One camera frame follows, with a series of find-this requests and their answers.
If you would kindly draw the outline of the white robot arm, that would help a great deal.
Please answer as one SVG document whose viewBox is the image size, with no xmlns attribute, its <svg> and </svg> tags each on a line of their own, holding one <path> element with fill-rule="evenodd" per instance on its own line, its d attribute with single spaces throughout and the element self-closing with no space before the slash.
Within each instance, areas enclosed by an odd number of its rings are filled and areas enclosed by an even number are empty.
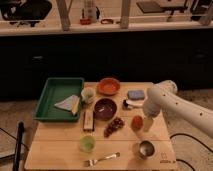
<svg viewBox="0 0 213 171">
<path fill-rule="evenodd" d="M 161 109 L 172 111 L 213 138 L 213 110 L 204 108 L 176 95 L 177 85 L 172 80 L 153 84 L 147 89 L 143 113 L 148 118 L 157 117 Z"/>
</svg>

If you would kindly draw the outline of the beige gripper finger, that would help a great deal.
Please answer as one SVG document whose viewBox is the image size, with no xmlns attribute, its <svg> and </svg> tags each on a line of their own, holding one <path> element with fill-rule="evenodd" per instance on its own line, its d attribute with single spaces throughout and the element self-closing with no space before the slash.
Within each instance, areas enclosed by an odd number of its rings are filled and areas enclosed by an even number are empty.
<svg viewBox="0 0 213 171">
<path fill-rule="evenodd" d="M 143 130 L 144 131 L 149 131 L 150 128 L 152 127 L 152 125 L 153 125 L 153 122 L 154 122 L 154 120 L 153 120 L 152 117 L 145 117 L 144 118 Z"/>
</svg>

